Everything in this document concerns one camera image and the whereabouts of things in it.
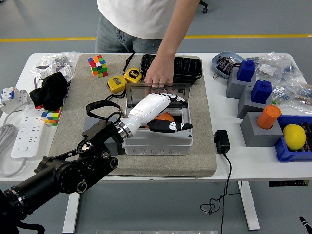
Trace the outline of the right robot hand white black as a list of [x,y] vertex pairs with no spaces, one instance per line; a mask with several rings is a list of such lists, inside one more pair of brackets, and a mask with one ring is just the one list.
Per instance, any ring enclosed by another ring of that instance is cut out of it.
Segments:
[[312,226],[303,217],[300,216],[299,219],[303,224],[303,226],[305,227],[307,233],[312,234]]

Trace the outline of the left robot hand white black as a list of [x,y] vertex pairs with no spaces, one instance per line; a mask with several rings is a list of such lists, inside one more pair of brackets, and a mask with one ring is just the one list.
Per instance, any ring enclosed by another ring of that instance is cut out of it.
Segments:
[[121,118],[117,126],[125,133],[126,138],[133,137],[141,126],[148,126],[152,132],[175,133],[189,130],[193,126],[190,123],[177,123],[174,121],[156,119],[157,115],[164,111],[172,102],[188,103],[180,96],[163,93],[148,94],[128,114],[127,118]]

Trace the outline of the person's left hand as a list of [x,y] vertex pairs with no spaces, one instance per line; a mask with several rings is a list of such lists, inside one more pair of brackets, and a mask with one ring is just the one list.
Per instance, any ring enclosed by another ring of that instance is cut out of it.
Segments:
[[154,86],[173,83],[174,59],[175,54],[156,54],[146,73],[145,83],[151,83]]

